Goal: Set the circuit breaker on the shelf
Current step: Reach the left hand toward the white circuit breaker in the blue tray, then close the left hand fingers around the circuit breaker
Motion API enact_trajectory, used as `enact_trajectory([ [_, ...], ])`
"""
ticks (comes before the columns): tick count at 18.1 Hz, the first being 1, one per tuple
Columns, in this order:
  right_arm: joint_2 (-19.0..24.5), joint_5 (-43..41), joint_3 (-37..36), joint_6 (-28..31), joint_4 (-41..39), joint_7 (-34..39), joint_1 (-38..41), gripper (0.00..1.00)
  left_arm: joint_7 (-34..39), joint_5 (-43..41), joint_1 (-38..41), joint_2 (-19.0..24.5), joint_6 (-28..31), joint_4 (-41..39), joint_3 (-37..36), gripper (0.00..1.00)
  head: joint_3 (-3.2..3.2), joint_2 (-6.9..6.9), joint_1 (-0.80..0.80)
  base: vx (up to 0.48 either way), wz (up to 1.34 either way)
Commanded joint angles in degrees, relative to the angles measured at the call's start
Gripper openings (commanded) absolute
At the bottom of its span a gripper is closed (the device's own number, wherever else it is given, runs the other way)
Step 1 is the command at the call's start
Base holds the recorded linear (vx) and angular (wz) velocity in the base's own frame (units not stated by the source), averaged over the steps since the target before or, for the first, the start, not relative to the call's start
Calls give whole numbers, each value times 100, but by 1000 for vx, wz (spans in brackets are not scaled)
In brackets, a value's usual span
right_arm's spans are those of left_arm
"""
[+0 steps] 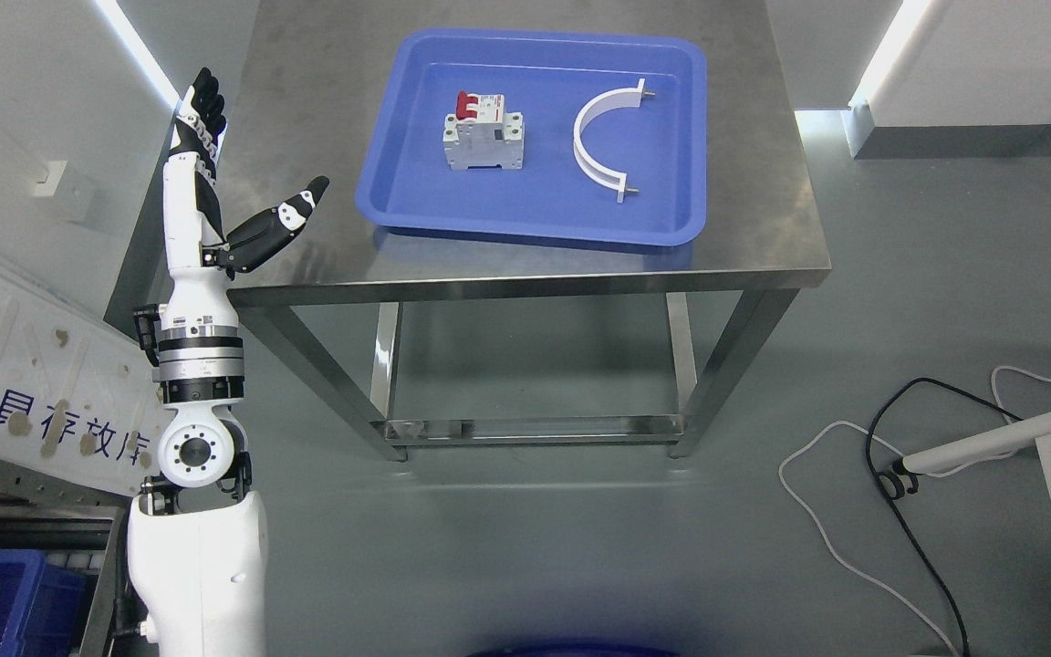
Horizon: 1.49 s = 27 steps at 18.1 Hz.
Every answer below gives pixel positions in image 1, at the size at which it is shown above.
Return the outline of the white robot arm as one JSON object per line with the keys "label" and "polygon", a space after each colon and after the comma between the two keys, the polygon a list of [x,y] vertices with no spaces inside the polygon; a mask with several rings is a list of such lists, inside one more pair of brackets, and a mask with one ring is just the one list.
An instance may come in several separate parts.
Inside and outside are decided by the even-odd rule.
{"label": "white robot arm", "polygon": [[128,577],[147,614],[138,625],[161,656],[263,656],[268,540],[265,505],[234,407],[245,398],[245,342],[228,291],[296,241],[329,181],[224,230],[217,196],[224,99],[201,69],[176,104],[161,166],[167,302],[133,308],[138,344],[172,413],[154,445],[159,471],[128,515]]}

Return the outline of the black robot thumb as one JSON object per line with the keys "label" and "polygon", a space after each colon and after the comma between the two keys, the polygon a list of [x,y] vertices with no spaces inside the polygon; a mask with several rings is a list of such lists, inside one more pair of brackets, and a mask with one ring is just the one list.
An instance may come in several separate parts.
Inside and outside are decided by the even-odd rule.
{"label": "black robot thumb", "polygon": [[265,265],[303,233],[329,185],[327,176],[317,176],[297,194],[239,224],[217,249],[217,265],[230,275]]}

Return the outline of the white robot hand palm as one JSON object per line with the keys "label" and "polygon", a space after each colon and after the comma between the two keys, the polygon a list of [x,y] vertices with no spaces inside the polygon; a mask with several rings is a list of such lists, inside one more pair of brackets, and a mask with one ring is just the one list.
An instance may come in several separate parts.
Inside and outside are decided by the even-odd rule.
{"label": "white robot hand palm", "polygon": [[200,153],[171,153],[163,165],[164,253],[172,275],[211,266],[204,250],[224,245],[215,184]]}

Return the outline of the black robot fingers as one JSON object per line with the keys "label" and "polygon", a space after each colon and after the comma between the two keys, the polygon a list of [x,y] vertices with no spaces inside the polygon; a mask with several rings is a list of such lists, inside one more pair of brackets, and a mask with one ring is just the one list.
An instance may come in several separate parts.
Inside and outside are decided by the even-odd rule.
{"label": "black robot fingers", "polygon": [[195,155],[199,171],[209,183],[217,180],[218,145],[228,124],[224,104],[220,80],[213,71],[201,68],[172,117],[170,155]]}

